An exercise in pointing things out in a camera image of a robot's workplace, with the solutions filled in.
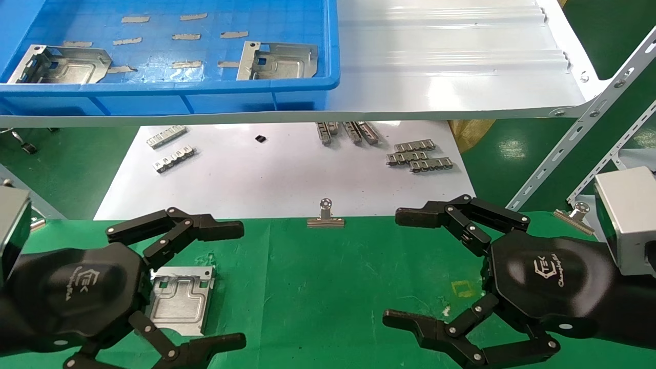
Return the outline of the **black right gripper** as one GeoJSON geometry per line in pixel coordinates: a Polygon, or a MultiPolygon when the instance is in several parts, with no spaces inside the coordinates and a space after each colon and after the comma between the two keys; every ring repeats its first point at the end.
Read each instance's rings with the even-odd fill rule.
{"type": "Polygon", "coordinates": [[[529,217],[470,195],[427,201],[421,208],[398,208],[395,222],[402,227],[445,228],[475,256],[487,256],[485,287],[492,294],[451,323],[384,311],[384,325],[413,333],[424,350],[445,353],[462,368],[509,368],[553,357],[561,347],[546,331],[579,339],[603,336],[601,310],[616,266],[602,243],[532,236],[525,233],[529,217]],[[505,235],[492,243],[480,225],[505,235]],[[525,332],[528,340],[486,348],[472,344],[467,335],[494,312],[525,332]]]}

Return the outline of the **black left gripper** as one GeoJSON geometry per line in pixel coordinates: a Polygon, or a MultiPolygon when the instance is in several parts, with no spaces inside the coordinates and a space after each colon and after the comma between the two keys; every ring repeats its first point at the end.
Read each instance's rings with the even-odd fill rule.
{"type": "Polygon", "coordinates": [[[246,347],[243,333],[194,339],[175,346],[145,310],[159,269],[193,241],[237,240],[240,220],[219,222],[171,207],[106,229],[111,243],[98,249],[66,248],[23,254],[10,273],[10,353],[80,350],[65,368],[118,368],[96,359],[137,331],[161,355],[152,368],[207,368],[219,353],[246,347]],[[156,237],[143,258],[129,245],[156,237]]]}

